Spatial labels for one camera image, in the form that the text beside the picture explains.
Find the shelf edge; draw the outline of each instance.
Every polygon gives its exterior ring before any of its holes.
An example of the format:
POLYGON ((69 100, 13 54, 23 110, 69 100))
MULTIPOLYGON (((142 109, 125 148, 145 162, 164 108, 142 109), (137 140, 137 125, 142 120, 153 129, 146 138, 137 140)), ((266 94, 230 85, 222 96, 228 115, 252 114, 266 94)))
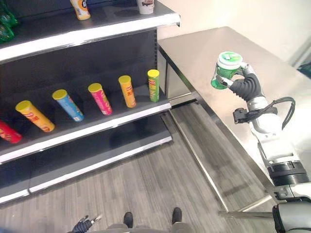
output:
POLYGON ((180 15, 177 13, 171 13, 152 18, 138 19, 129 22, 54 35, 0 49, 0 64, 53 50, 103 40, 114 35, 179 23, 180 15))
POLYGON ((24 155, 27 154, 31 154, 37 151, 43 151, 44 149, 53 147, 55 145, 59 145, 62 144, 64 142, 68 142, 71 141, 73 139, 77 139, 92 133, 97 133, 103 130, 107 130, 107 129, 111 129, 111 128, 115 128, 121 124, 124 124, 126 122, 130 122, 142 117, 146 117, 146 116, 150 116, 156 113, 160 113, 163 112, 165 110, 171 109, 171 104, 170 103, 165 103, 163 105, 160 106, 156 106, 153 108, 149 108, 134 114, 130 114, 127 116, 122 116, 98 125, 94 125, 85 129, 81 129, 78 131, 74 131, 72 133, 68 133, 59 137, 55 137, 49 140, 46 140, 44 142, 39 142, 33 145, 30 145, 28 147, 24 147, 22 149, 19 150, 15 150, 6 154, 3 154, 0 156, 0 165, 4 162, 10 161, 10 160, 14 160, 16 158, 22 157, 24 155))
POLYGON ((145 145, 145 146, 138 147, 138 148, 136 148, 136 149, 133 149, 133 150, 124 152, 124 153, 119 154, 119 155, 117 155, 117 156, 115 156, 115 157, 112 157, 112 158, 110 158, 110 159, 106 159, 106 160, 104 160, 104 161, 101 161, 101 162, 99 162, 99 163, 93 164, 93 165, 91 165, 91 166, 87 166, 87 167, 82 168, 82 169, 80 169, 80 170, 77 170, 77 171, 68 173, 68 174, 66 174, 66 175, 63 175, 63 176, 58 177, 58 178, 56 178, 56 179, 53 179, 53 180, 51 180, 51 181, 47 181, 47 182, 44 182, 44 183, 42 183, 42 184, 36 185, 36 186, 34 186, 34 187, 30 187, 30 188, 29 188, 29 191, 30 191, 31 193, 37 192, 37 191, 39 191, 39 190, 48 188, 48 187, 50 187, 50 186, 52 186, 52 185, 55 185, 55 184, 57 184, 57 183, 61 183, 61 182, 63 182, 63 181, 69 180, 69 179, 71 179, 71 178, 73 178, 73 177, 82 175, 82 174, 87 173, 87 172, 89 172, 89 171, 96 170, 96 169, 98 169, 98 168, 100 168, 100 167, 103 167, 103 166, 105 166, 105 165, 114 163, 114 162, 119 161, 119 160, 121 160, 121 159, 128 158, 128 157, 133 156, 133 155, 135 155, 135 154, 137 154, 137 153, 140 153, 140 152, 142 152, 142 151, 151 149, 151 148, 153 148, 153 147, 159 146, 159 145, 164 144, 164 143, 169 142, 169 141, 172 141, 172 136, 168 136, 168 137, 165 137, 165 138, 163 138, 163 139, 161 139, 161 140, 158 140, 158 141, 149 143, 149 144, 147 144, 147 145, 145 145))
POLYGON ((25 197, 25 196, 28 196, 29 194, 30 193, 29 193, 28 189, 24 189, 24 190, 18 191, 16 193, 10 194, 8 196, 1 197, 0 203, 5 203, 7 201, 14 200, 16 198, 25 197))

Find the green snack bag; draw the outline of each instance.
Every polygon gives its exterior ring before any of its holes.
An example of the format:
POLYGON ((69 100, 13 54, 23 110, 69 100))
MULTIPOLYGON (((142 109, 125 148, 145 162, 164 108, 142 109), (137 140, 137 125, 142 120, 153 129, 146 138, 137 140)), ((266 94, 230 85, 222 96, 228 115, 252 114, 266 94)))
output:
POLYGON ((218 56, 214 76, 210 84, 216 89, 226 89, 227 87, 218 82, 216 75, 232 79, 237 70, 241 67, 242 56, 235 52, 222 52, 218 56))
POLYGON ((152 102, 158 102, 159 101, 160 72, 157 69, 151 69, 148 71, 147 74, 148 74, 150 100, 152 102))
POLYGON ((0 0, 0 22, 8 27, 14 27, 18 25, 17 19, 9 11, 9 8, 4 3, 4 0, 0 0))
POLYGON ((0 23, 0 43, 10 41, 13 37, 14 33, 12 30, 8 26, 0 23))

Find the black shoe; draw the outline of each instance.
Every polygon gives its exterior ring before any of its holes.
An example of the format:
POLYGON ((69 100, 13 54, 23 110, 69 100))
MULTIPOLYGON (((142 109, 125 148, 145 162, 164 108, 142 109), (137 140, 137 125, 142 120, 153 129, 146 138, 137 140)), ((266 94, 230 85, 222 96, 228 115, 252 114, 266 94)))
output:
POLYGON ((131 212, 126 212, 123 218, 123 223, 128 227, 128 228, 133 228, 133 214, 131 212))
POLYGON ((182 215, 181 209, 176 207, 173 210, 172 224, 176 222, 181 222, 182 218, 183 218, 183 215, 182 215))

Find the white wall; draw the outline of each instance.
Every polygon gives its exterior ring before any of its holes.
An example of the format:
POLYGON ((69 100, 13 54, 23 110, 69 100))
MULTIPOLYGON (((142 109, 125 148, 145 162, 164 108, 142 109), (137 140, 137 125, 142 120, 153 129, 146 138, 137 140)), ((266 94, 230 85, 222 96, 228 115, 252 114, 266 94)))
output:
POLYGON ((229 26, 289 62, 311 37, 311 0, 160 0, 181 15, 181 27, 158 39, 229 26))

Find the floor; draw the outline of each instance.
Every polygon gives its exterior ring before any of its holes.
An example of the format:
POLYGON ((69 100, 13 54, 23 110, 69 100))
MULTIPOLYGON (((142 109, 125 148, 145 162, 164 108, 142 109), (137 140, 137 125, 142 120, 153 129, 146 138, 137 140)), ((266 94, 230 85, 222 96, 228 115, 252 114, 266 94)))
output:
MULTIPOLYGON (((265 196, 239 153, 196 103, 172 110, 230 208, 265 196)), ((11 233, 65 233, 83 216, 103 214, 102 230, 132 211, 135 226, 170 228, 171 212, 196 233, 275 232, 272 220, 218 216, 222 206, 189 152, 171 116, 163 115, 173 142, 0 207, 0 227, 11 233)), ((268 202, 259 211, 270 211, 268 202)))

